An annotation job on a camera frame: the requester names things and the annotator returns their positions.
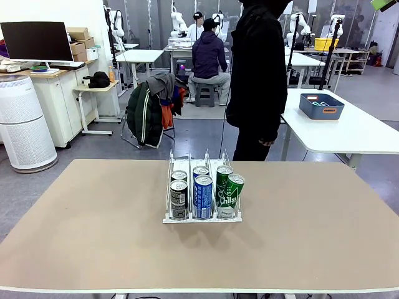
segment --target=white wire rack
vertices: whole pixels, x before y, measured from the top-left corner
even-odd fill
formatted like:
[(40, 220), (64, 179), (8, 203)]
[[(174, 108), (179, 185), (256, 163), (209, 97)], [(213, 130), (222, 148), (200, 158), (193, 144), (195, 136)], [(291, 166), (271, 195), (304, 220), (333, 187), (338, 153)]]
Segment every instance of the white wire rack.
[[(163, 223), (212, 223), (212, 222), (242, 222), (241, 217), (241, 199), (237, 200), (236, 208), (234, 210), (233, 217), (230, 219), (219, 219), (218, 212), (216, 210), (216, 170), (219, 166), (227, 165), (230, 166), (230, 161), (227, 153), (222, 154), (221, 159), (210, 159), (209, 152), (206, 150), (204, 159), (193, 159), (191, 158), (191, 152), (188, 153), (188, 158), (185, 159), (175, 159), (173, 153), (170, 151), (169, 158), (169, 171), (168, 171), (168, 184), (166, 186), (166, 212), (165, 219)], [(206, 166), (209, 168), (209, 175), (213, 180), (213, 206), (212, 206), (212, 218), (210, 219), (196, 219), (194, 211), (194, 200), (193, 200), (193, 169), (197, 166)], [(187, 173), (187, 183), (188, 183), (188, 218), (184, 220), (176, 220), (172, 217), (171, 204), (170, 204), (170, 179), (173, 171), (183, 170)]]

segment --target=seated person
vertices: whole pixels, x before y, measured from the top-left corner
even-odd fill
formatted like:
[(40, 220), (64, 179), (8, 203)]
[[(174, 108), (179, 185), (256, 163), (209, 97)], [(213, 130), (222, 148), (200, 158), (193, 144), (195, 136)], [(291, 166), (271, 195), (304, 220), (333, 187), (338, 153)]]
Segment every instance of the seated person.
[(205, 83), (221, 86), (220, 105), (226, 106), (229, 100), (230, 74), (227, 70), (226, 56), (221, 39), (216, 37), (215, 30), (218, 23), (214, 19), (204, 21), (204, 32), (193, 46), (194, 73), (188, 78), (190, 99), (187, 102), (195, 102), (196, 84)]
[(193, 18), (196, 22), (189, 26), (187, 37), (189, 37), (192, 42), (195, 42), (201, 37), (202, 32), (204, 32), (204, 17), (201, 12), (197, 11)]

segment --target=bottle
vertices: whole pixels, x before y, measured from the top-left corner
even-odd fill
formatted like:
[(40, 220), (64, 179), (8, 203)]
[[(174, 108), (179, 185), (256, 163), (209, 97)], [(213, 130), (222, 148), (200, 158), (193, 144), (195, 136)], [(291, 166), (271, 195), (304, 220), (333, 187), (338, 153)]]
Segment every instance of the bottle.
[(115, 74), (113, 73), (112, 67), (110, 67), (110, 70), (108, 72), (108, 77), (110, 77), (110, 82), (111, 83), (115, 82)]

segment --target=person in black hoodie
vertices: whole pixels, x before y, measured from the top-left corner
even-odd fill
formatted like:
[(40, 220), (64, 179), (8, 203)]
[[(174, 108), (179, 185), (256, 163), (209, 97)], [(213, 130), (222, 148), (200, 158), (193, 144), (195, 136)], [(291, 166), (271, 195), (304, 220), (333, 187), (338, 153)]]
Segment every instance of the person in black hoodie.
[(227, 62), (224, 54), (224, 46), (215, 30), (218, 23), (214, 19), (204, 21), (204, 32), (193, 46), (194, 73), (188, 79), (190, 99), (187, 102), (195, 102), (196, 84), (205, 83), (221, 86), (219, 105), (226, 106), (230, 89), (230, 74), (226, 73)]
[(265, 161), (287, 101), (284, 39), (277, 18), (290, 1), (240, 2), (243, 16), (231, 33), (233, 69), (226, 118), (239, 128), (233, 161)]

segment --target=stool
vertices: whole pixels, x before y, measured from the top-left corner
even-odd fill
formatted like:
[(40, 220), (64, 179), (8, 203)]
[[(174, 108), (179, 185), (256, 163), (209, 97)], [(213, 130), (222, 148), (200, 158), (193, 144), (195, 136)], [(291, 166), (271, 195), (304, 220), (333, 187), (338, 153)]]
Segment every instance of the stool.
[(201, 106), (201, 92), (203, 89), (209, 90), (209, 107), (214, 107), (214, 85), (211, 84), (203, 84), (203, 83), (197, 83), (197, 88), (196, 88), (196, 96), (195, 96), (195, 106), (200, 107)]

